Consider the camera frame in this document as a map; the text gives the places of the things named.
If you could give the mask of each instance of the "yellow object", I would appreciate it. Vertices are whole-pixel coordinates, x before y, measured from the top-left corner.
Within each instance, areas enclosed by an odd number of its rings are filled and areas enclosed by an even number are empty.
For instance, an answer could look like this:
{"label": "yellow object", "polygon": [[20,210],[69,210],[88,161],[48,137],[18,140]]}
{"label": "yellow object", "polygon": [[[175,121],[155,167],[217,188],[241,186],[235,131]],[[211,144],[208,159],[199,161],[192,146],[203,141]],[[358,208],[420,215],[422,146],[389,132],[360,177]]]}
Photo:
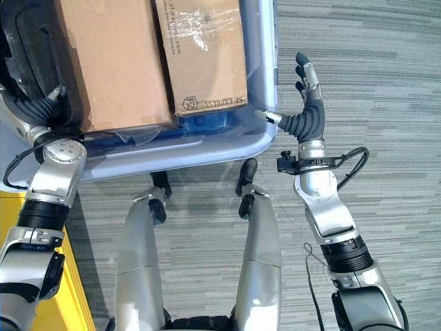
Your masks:
{"label": "yellow object", "polygon": [[[2,245],[8,229],[17,222],[23,200],[24,193],[0,191],[0,242]],[[65,255],[60,290],[50,300],[40,301],[32,330],[95,331],[66,232],[63,245],[57,251]]]}

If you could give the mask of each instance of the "cardboard box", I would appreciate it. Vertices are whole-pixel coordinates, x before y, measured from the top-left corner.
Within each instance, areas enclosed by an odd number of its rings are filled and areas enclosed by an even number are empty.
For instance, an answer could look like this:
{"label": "cardboard box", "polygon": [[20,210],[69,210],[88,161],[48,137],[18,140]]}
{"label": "cardboard box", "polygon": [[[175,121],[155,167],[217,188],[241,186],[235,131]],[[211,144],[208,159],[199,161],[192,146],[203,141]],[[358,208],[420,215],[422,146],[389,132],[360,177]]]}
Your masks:
{"label": "cardboard box", "polygon": [[238,0],[156,0],[175,113],[247,103]]}
{"label": "cardboard box", "polygon": [[79,94],[83,131],[170,125],[150,0],[53,1],[77,85],[68,84],[68,94]]}

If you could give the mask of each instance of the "blue plastic bin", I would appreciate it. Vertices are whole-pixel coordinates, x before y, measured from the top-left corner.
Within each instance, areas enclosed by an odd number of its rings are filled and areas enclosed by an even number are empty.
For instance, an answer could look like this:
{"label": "blue plastic bin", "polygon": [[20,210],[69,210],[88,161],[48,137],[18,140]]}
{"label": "blue plastic bin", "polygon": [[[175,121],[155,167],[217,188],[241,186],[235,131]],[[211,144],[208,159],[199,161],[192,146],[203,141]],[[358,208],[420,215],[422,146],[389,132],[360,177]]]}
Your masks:
{"label": "blue plastic bin", "polygon": [[[277,20],[272,0],[240,0],[247,66],[249,104],[229,112],[189,117],[184,126],[162,132],[139,146],[91,143],[82,180],[154,172],[245,159],[271,144],[276,127],[254,110],[277,109]],[[28,148],[3,124],[0,126],[0,171]],[[37,164],[31,157],[10,177],[24,183]]]}

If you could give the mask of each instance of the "silver robot leg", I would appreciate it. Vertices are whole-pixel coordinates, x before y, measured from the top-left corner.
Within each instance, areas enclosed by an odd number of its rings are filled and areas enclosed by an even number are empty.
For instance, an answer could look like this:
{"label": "silver robot leg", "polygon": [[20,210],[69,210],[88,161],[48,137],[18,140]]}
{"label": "silver robot leg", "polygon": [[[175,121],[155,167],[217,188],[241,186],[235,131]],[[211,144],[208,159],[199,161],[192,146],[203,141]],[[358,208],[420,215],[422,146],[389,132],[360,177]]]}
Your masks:
{"label": "silver robot leg", "polygon": [[280,321],[280,239],[276,216],[264,190],[243,188],[239,214],[249,221],[247,243],[234,309],[238,331],[277,331]]}
{"label": "silver robot leg", "polygon": [[116,271],[116,329],[161,330],[165,325],[152,206],[163,190],[136,199],[123,227]]}

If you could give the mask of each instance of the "cable clip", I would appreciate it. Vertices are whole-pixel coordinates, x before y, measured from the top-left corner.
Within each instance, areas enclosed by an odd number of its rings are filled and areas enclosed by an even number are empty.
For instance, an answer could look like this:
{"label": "cable clip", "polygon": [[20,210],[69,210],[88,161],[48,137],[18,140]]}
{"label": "cable clip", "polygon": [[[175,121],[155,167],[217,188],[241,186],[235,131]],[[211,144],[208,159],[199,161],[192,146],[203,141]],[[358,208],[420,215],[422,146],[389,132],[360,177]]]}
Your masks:
{"label": "cable clip", "polygon": [[328,167],[336,166],[335,157],[312,157],[310,159],[301,159],[297,161],[295,156],[291,156],[291,151],[286,150],[280,153],[281,157],[277,158],[277,171],[285,172],[291,175],[302,174],[301,168],[323,166],[323,170]]}

